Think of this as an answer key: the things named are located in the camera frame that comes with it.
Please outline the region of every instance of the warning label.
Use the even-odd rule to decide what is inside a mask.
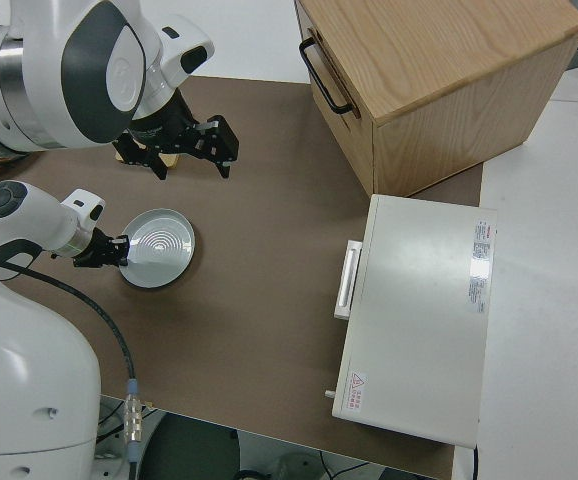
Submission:
[[[349,372],[349,380],[347,381],[347,398],[344,403],[344,408],[346,410],[359,412],[362,409],[362,399],[366,383],[366,373]]]
[[[473,235],[471,268],[469,272],[469,307],[478,313],[487,309],[489,275],[491,270],[491,225],[482,220]]]

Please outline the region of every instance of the drawer handle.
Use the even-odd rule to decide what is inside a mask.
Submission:
[[[305,62],[305,65],[307,66],[307,70],[309,70],[309,73],[311,74],[314,81],[316,82],[316,85],[318,85],[318,88],[322,92],[322,95],[325,97],[325,100],[327,101],[329,108],[331,108],[331,110],[333,110],[334,113],[337,113],[338,115],[342,115],[343,113],[347,113],[347,112],[352,111],[353,110],[353,104],[351,104],[351,103],[347,103],[346,105],[336,105],[336,102],[331,97],[329,90],[327,90],[327,87],[325,87],[324,83],[322,83],[322,80],[318,76],[316,69],[313,68],[311,61],[309,60],[309,58],[307,58],[307,54],[305,53],[305,50],[307,50],[307,48],[309,48],[315,44],[316,44],[316,41],[314,40],[313,37],[309,37],[309,38],[305,39],[300,44],[300,56],[302,57],[302,60]]]

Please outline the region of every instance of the black cable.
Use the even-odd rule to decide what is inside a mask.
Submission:
[[[473,476],[472,480],[478,480],[478,447],[473,450]]]
[[[327,464],[325,463],[325,459],[322,455],[322,450],[318,450],[318,453],[320,454],[320,463],[322,463],[322,468],[325,469],[325,473],[329,477],[329,480],[333,480],[338,475],[342,475],[343,473],[347,473],[347,472],[350,472],[352,470],[356,470],[360,467],[365,467],[365,466],[369,465],[369,462],[359,463],[358,465],[355,465],[355,466],[350,467],[350,468],[345,468],[344,470],[340,470],[339,472],[332,475],[331,472],[329,471],[329,469],[327,468]]]
[[[129,480],[136,480],[138,478],[138,464],[136,462],[129,463]]]
[[[71,285],[67,285],[66,283],[61,282],[49,275],[45,275],[44,273],[36,272],[35,270],[30,270],[26,267],[21,267],[19,265],[15,265],[13,263],[5,262],[0,260],[0,268],[5,268],[7,270],[11,270],[16,273],[21,273],[22,275],[26,275],[28,277],[34,278],[36,280],[40,280],[41,282],[48,283],[49,285],[53,285],[67,293],[72,294],[73,296],[77,297],[78,299],[82,300],[84,303],[89,305],[107,324],[107,326],[111,329],[114,337],[118,341],[120,345],[120,349],[122,350],[122,354],[125,359],[125,364],[127,366],[127,373],[129,374],[129,378],[136,378],[136,372],[133,366],[133,359],[131,358],[131,352],[129,351],[129,347],[127,347],[127,343],[125,342],[122,333],[118,329],[118,326],[115,322],[111,319],[109,314],[104,311],[104,309],[98,305],[94,300],[89,298],[87,295],[82,293],[80,290],[73,288]]]
[[[123,400],[122,402],[120,402],[120,403],[118,404],[118,406],[117,406],[116,408],[114,408],[109,415],[107,415],[105,418],[103,418],[102,420],[100,420],[100,421],[98,422],[98,425],[102,425],[102,424],[105,423],[107,420],[109,420],[111,417],[113,417],[114,413],[116,413],[116,412],[118,411],[118,409],[119,409],[120,407],[122,407],[122,405],[123,405],[124,403],[125,403],[124,400]]]
[[[327,476],[329,477],[329,480],[331,480],[333,477],[331,476],[331,472],[329,471],[329,469],[327,468],[327,464],[325,463],[325,459],[322,456],[322,450],[318,450],[318,453],[320,454],[320,463],[322,463],[322,468],[325,469],[325,473],[327,474]]]
[[[352,470],[356,470],[357,468],[365,467],[365,466],[367,466],[367,465],[369,465],[369,462],[363,462],[363,463],[360,463],[360,464],[356,465],[355,467],[345,468],[344,470],[340,470],[338,473],[334,474],[334,476],[331,477],[331,478],[332,478],[332,480],[333,480],[333,479],[336,478],[338,475],[342,475],[343,473],[347,473],[347,472],[350,472],[350,471],[352,471]]]

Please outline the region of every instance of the metal connector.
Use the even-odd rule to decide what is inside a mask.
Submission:
[[[125,443],[142,440],[142,404],[137,395],[129,394],[125,400]]]

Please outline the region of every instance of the wooden block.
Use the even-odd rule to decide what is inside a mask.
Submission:
[[[367,193],[407,196],[527,138],[578,45],[568,0],[296,0]]]

